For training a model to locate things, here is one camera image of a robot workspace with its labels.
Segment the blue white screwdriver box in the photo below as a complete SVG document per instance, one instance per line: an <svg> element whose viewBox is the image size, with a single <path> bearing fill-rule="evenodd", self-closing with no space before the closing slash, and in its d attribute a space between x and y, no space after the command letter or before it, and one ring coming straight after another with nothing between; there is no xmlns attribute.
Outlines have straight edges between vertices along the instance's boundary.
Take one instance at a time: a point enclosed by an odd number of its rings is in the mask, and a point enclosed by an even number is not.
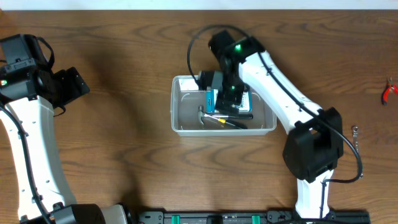
<svg viewBox="0 0 398 224"><path fill-rule="evenodd" d="M216 107L218 101L218 90L206 91L206 111L208 113L248 113L252 111L251 92L244 91L240 105L232 104L230 109L222 109L221 104Z"/></svg>

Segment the black yellow screwdriver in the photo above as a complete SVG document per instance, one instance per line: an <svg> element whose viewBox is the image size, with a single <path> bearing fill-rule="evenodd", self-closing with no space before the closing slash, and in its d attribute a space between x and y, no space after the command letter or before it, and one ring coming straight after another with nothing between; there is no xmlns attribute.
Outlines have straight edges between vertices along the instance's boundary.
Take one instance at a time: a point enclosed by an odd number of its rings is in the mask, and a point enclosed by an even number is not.
<svg viewBox="0 0 398 224"><path fill-rule="evenodd" d="M202 124L204 124L203 118L211 118L217 122L230 125L236 129L247 129L248 127L245 124L234 121L234 119L252 119L252 115L251 114L242 114L239 116L229 116L229 115L223 115L223 114L206 114L206 113L204 113L200 118L200 122Z"/></svg>

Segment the small hammer black handle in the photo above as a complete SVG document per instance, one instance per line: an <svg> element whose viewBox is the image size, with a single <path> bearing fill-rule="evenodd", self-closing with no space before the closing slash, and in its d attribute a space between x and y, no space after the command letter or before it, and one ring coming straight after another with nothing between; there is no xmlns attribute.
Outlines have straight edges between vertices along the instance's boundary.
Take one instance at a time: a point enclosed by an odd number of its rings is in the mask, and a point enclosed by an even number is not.
<svg viewBox="0 0 398 224"><path fill-rule="evenodd" d="M216 114L216 113L206 113L202 106L198 108L198 119L201 124L204 124L204 119L210 118L219 123L226 124L228 120L232 119L253 119L252 114Z"/></svg>

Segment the clear plastic container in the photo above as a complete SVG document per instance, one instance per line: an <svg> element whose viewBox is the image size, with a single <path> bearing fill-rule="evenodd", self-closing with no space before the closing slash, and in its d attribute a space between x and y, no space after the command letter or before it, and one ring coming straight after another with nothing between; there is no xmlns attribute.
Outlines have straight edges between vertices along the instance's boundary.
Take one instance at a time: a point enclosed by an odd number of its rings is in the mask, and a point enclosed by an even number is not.
<svg viewBox="0 0 398 224"><path fill-rule="evenodd" d="M238 119L247 129L236 129L227 124L205 118L204 124L198 119L198 108L206 111L206 92L200 91L193 78L179 75L172 81L170 114L171 127L179 136L255 136L265 135L277 127L277 117L264 100L251 92L253 119Z"/></svg>

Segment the silver combination wrench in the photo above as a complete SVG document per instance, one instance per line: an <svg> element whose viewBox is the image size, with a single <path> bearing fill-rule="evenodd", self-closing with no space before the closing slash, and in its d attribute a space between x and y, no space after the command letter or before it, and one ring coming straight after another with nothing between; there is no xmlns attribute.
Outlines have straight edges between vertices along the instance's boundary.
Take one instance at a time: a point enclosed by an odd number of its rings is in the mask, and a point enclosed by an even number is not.
<svg viewBox="0 0 398 224"><path fill-rule="evenodd" d="M353 145L354 145L354 148L359 157L359 165L360 165L360 170L361 170L361 174L360 174L359 178L362 179L363 178L363 163L362 163L362 159L361 159L361 156L359 153L359 128L357 126L353 126L351 129L353 132Z"/></svg>

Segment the red handled pliers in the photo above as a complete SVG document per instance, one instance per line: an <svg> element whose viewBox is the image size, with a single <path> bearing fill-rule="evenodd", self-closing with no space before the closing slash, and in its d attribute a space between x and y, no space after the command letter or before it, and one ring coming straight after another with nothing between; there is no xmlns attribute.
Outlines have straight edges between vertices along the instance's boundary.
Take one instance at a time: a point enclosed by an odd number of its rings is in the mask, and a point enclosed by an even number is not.
<svg viewBox="0 0 398 224"><path fill-rule="evenodd" d="M387 105L388 96L389 96L390 92L392 92L392 91L395 94L397 94L397 85L393 82L392 78L390 77L387 79L386 87L381 96L382 105L384 105L384 106Z"/></svg>

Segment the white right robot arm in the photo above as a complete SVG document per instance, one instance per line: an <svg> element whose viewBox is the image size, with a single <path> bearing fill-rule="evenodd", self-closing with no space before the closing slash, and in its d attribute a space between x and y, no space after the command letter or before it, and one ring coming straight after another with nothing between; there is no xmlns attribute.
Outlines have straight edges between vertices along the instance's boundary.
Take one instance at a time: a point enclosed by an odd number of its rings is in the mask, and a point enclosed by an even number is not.
<svg viewBox="0 0 398 224"><path fill-rule="evenodd" d="M343 141L337 134L342 128L339 112L323 110L301 93L254 37L234 40L223 30L212 36L208 46L221 71L202 72L198 84L202 90L216 91L214 110L238 114L243 95L254 90L287 133L282 156L297 178L295 211L301 218L327 217L328 179L343 155Z"/></svg>

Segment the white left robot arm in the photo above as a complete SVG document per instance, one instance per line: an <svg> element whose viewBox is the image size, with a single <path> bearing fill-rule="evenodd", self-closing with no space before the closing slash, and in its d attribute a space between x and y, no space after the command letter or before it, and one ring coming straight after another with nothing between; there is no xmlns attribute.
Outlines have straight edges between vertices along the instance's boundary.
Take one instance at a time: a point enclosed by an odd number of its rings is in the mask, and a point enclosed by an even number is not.
<svg viewBox="0 0 398 224"><path fill-rule="evenodd" d="M121 203L101 208L76 201L63 173L54 131L55 110L90 89L75 67L53 72L42 37L17 34L1 39L1 122L16 168L20 223L132 223Z"/></svg>

